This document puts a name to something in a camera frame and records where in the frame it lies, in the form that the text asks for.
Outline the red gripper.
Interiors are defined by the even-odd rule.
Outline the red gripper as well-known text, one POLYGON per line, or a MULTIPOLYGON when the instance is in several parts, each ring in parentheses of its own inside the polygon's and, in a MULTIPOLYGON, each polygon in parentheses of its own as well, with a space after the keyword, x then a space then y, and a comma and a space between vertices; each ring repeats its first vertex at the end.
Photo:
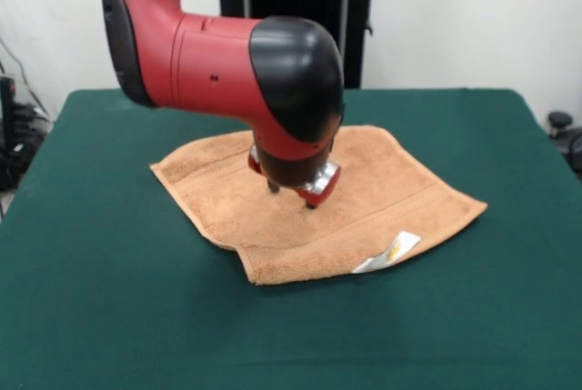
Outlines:
MULTIPOLYGON (((267 178, 267 174, 263 171, 258 160, 258 154, 256 152, 250 152, 247 162, 251 170, 266 179, 269 191, 277 194, 279 192, 279 185, 267 178)), ((327 160, 324 165, 317 169, 315 177, 310 182, 299 187, 290 187, 290 190, 304 200, 307 209, 317 209, 333 193, 341 176, 341 172, 340 165, 331 160, 327 160)))

